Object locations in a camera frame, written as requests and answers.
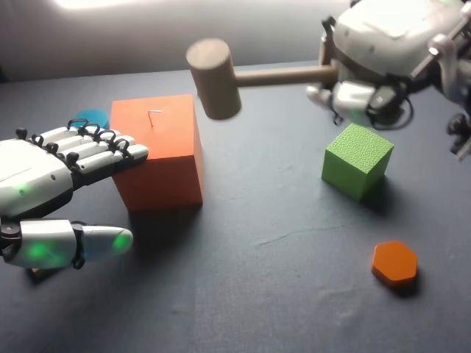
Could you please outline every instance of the green textured block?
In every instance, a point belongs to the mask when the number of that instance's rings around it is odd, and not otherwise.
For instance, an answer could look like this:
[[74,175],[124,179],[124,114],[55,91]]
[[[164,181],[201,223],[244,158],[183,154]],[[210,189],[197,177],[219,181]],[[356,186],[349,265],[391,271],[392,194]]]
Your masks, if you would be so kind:
[[351,124],[325,149],[322,179],[360,201],[381,180],[394,144]]

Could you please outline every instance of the orange hexagon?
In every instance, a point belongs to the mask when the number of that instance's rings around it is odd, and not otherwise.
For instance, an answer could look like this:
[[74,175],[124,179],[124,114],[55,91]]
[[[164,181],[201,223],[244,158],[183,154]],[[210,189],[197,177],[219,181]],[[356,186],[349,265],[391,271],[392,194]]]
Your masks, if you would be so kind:
[[389,287],[410,285],[417,275],[417,255],[400,241],[378,244],[371,271]]

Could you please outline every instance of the blue object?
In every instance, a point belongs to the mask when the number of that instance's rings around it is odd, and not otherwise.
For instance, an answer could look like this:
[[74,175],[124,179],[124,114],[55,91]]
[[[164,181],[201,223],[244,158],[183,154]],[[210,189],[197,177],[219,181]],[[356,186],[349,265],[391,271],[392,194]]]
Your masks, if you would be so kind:
[[[100,109],[87,109],[82,110],[75,116],[76,119],[87,119],[90,123],[100,125],[103,129],[110,128],[110,122],[108,121],[107,114]],[[73,123],[72,126],[81,127],[83,123]]]

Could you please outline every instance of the gray tablecloth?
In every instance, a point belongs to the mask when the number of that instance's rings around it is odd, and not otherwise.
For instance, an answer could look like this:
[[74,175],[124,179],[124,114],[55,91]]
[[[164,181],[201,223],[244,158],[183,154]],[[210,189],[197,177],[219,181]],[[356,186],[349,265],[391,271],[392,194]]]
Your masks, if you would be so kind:
[[[470,352],[471,160],[448,152],[458,111],[415,96],[387,179],[368,205],[321,179],[332,125],[303,85],[241,92],[242,113],[211,121],[196,99],[205,203],[128,217],[111,179],[53,214],[132,227],[134,249],[33,285],[0,266],[0,352]],[[187,71],[0,85],[0,138],[62,126],[116,99],[195,93]],[[370,272],[373,249],[419,256],[416,293]]]

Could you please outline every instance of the wooden mallet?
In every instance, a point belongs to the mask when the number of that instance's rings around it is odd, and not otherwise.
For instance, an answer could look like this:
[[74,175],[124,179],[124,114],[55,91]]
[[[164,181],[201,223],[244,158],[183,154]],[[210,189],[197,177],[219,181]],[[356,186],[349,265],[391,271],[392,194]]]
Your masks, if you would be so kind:
[[239,87],[332,84],[338,79],[337,69],[331,65],[235,72],[229,46],[214,38],[193,44],[186,59],[206,115],[217,120],[231,118],[241,109]]

